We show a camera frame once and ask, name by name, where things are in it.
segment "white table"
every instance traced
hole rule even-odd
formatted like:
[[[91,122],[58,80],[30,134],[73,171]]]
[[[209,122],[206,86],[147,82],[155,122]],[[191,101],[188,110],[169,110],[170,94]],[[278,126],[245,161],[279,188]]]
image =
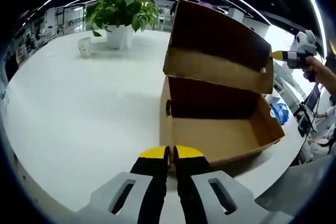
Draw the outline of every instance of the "white table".
[[[146,30],[135,35],[128,52],[83,59],[77,41],[87,36],[91,32],[60,37],[36,52],[10,81],[9,104],[1,111],[24,168],[72,211],[117,173],[129,171],[142,151],[159,144],[170,34]],[[283,129],[286,136],[236,177],[256,198],[285,172],[303,144],[292,114]],[[179,202],[169,179],[162,223],[183,222]]]

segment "open cardboard box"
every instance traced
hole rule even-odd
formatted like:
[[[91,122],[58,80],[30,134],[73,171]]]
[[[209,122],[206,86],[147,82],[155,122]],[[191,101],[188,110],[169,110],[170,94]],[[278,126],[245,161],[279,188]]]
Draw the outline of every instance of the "open cardboard box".
[[[163,68],[160,143],[195,148],[219,164],[279,141],[284,132],[261,95],[272,92],[270,52],[241,23],[179,1]]]

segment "yellow fingertip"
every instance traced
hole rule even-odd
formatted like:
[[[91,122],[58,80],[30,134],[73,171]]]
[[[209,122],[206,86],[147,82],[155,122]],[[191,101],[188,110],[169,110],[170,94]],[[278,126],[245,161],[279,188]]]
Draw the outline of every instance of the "yellow fingertip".
[[[166,146],[159,146],[159,147],[151,148],[151,149],[141,153],[141,155],[139,157],[163,158],[165,149],[166,149]]]
[[[190,147],[186,147],[182,145],[177,145],[176,148],[179,154],[178,155],[179,158],[203,157],[204,156],[200,151],[194,148],[190,148]]]
[[[273,58],[273,59],[276,59],[276,60],[283,60],[283,56],[282,56],[282,51],[276,51],[276,52],[272,52],[270,54],[270,56]]]

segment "person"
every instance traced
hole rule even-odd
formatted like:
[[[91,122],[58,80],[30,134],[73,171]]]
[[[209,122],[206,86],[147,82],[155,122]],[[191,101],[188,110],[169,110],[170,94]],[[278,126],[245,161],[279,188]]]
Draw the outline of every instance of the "person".
[[[176,7],[177,7],[178,1],[175,1],[175,3],[172,5],[172,8],[170,9],[170,15],[174,16],[176,12]]]
[[[336,114],[335,114],[335,99],[330,96],[329,98],[329,103],[330,103],[330,108],[327,109],[327,111],[323,114],[318,114],[316,117],[320,120],[325,119],[325,118],[333,118],[334,120],[336,120]]]
[[[20,66],[22,62],[25,61],[27,58],[27,52],[26,52],[26,47],[22,45],[22,43],[19,44],[19,49],[16,51],[16,62]]]
[[[315,75],[316,82],[322,84],[335,99],[336,97],[336,74],[323,65],[318,59],[309,56],[306,59],[308,67],[303,68],[304,77],[307,79],[310,74]]]
[[[37,41],[40,39],[40,27],[36,29],[35,38]]]
[[[35,36],[31,34],[27,34],[26,38],[26,48],[28,49],[28,52],[35,49]]]
[[[166,16],[166,15],[169,15],[170,13],[170,8],[169,6],[166,5],[166,7],[163,9],[163,14]]]
[[[325,157],[330,153],[336,153],[336,127],[333,123],[327,133],[320,139],[310,139],[308,143],[310,145],[311,152],[314,159]]]
[[[30,50],[31,50],[31,43],[32,43],[32,39],[30,37],[30,34],[27,34],[27,37],[26,37],[26,48],[27,48],[28,52],[30,52]]]

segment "human hand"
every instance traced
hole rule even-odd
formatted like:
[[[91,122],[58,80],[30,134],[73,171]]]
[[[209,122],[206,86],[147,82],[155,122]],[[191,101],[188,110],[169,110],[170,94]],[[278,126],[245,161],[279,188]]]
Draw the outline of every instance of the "human hand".
[[[308,144],[313,144],[315,142],[315,139],[309,139]]]
[[[302,69],[304,72],[303,76],[308,79],[308,76],[313,72],[315,74],[316,82],[323,83],[326,66],[313,56],[307,57],[306,62],[309,66]]]

